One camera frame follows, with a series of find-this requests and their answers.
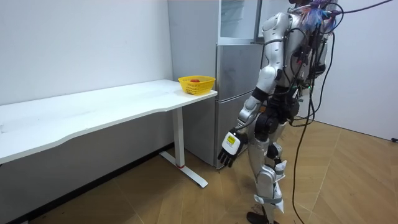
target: humanoid robot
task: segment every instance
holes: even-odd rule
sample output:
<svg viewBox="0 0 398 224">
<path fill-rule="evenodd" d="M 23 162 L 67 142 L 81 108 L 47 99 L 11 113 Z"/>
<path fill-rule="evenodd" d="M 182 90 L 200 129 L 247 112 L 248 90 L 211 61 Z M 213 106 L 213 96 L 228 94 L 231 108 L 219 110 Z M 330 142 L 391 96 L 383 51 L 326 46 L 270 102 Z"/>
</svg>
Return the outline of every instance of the humanoid robot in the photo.
<svg viewBox="0 0 398 224">
<path fill-rule="evenodd" d="M 283 211 L 278 180 L 284 177 L 286 162 L 281 160 L 282 148 L 276 141 L 299 111 L 294 98 L 297 87 L 311 85 L 325 71 L 326 45 L 333 31 L 327 32 L 327 27 L 333 26 L 328 21 L 334 22 L 330 8 L 333 5 L 316 0 L 290 0 L 290 3 L 295 4 L 295 9 L 278 13 L 262 25 L 264 58 L 268 65 L 261 69 L 256 89 L 244 103 L 238 124 L 226 135 L 218 155 L 221 163 L 231 167 L 242 149 L 248 149 L 257 188 L 254 199 L 262 205 L 264 213 L 249 212 L 247 219 L 251 223 L 277 223 L 274 209 Z M 323 22 L 308 26 L 303 18 L 308 14 L 300 10 L 305 7 L 323 7 L 326 12 L 322 15 Z M 260 113 L 265 102 L 266 110 Z"/>
</svg>

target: robot leg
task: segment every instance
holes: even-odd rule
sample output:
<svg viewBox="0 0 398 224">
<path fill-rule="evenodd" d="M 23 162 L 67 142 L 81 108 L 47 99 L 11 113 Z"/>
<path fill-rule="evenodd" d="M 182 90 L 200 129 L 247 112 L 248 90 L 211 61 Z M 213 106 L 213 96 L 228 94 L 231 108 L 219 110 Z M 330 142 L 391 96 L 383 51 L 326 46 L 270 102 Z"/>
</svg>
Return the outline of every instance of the robot leg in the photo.
<svg viewBox="0 0 398 224">
<path fill-rule="evenodd" d="M 277 143 L 277 140 L 282 135 L 282 132 L 284 131 L 286 125 L 287 122 L 279 124 L 276 131 L 269 135 L 270 144 L 268 146 L 266 164 L 274 167 L 278 175 L 277 181 L 284 177 L 285 167 L 287 163 L 287 161 L 282 161 L 282 146 Z"/>
<path fill-rule="evenodd" d="M 275 224 L 274 209 L 282 207 L 282 193 L 277 183 L 275 170 L 265 163 L 269 139 L 265 142 L 256 139 L 254 145 L 248 148 L 250 165 L 256 181 L 257 194 L 254 196 L 256 202 L 263 207 L 264 215 L 249 212 L 247 219 L 251 223 Z"/>
</svg>

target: white desk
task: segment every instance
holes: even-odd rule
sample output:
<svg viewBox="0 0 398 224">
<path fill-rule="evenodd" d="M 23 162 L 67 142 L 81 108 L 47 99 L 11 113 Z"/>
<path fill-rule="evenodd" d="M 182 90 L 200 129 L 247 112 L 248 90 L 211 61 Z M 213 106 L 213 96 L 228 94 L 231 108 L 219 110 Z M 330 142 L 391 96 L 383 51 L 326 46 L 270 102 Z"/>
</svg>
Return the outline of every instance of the white desk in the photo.
<svg viewBox="0 0 398 224">
<path fill-rule="evenodd" d="M 178 82 L 157 80 L 0 106 L 0 164 L 115 124 L 173 110 L 176 158 L 160 154 L 205 187 L 207 182 L 184 166 L 182 107 L 216 95 L 216 91 L 189 95 Z"/>
</svg>

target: plastic basket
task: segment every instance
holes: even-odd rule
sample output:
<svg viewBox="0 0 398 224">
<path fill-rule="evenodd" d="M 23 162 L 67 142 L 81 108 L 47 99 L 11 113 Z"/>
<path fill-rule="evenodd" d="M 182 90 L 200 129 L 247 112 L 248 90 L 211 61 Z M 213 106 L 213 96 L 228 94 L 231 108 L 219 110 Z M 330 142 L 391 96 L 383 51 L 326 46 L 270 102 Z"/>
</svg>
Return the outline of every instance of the plastic basket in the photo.
<svg viewBox="0 0 398 224">
<path fill-rule="evenodd" d="M 200 82 L 191 82 L 191 80 L 197 79 Z M 193 94 L 193 95 L 202 95 L 210 92 L 213 88 L 215 78 L 206 77 L 206 76 L 190 76 L 190 77 L 182 77 L 178 79 L 181 88 L 185 93 Z"/>
</svg>

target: freezer drawer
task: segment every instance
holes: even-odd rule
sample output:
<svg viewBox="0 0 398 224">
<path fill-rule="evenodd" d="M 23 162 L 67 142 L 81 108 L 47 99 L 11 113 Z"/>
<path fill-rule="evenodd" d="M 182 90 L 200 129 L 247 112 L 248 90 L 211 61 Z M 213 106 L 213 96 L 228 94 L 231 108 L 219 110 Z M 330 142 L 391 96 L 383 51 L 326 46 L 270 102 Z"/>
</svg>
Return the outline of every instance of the freezer drawer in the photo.
<svg viewBox="0 0 398 224">
<path fill-rule="evenodd" d="M 252 91 L 261 69 L 263 45 L 217 46 L 216 90 L 218 101 Z"/>
<path fill-rule="evenodd" d="M 215 164 L 217 164 L 217 169 L 222 167 L 220 162 L 217 160 L 217 155 L 222 149 L 221 143 L 228 131 L 236 126 L 238 114 L 241 111 L 244 102 L 250 95 L 251 92 L 222 103 L 216 102 Z"/>
</svg>

